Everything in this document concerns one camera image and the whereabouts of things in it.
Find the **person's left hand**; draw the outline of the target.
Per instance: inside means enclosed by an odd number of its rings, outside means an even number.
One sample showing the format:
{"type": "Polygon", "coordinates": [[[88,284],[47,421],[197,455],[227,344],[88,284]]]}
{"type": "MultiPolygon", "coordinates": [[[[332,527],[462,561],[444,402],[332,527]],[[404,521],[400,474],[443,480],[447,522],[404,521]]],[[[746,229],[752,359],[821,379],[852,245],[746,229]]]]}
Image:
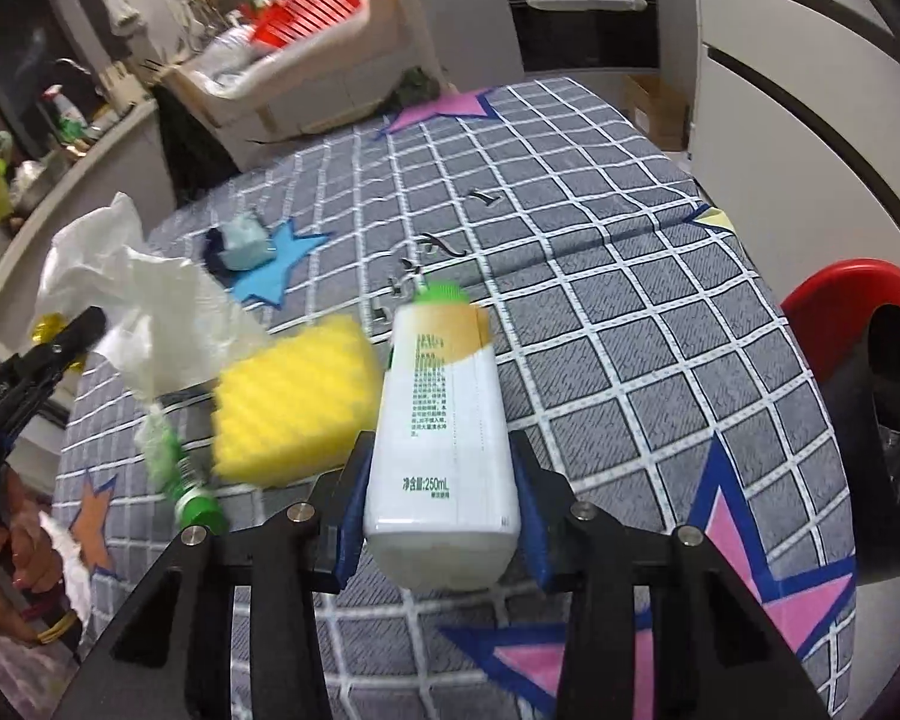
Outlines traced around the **person's left hand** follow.
{"type": "Polygon", "coordinates": [[[74,655],[82,622],[64,598],[63,557],[40,509],[11,466],[0,466],[0,635],[25,647],[63,645],[74,655]]]}

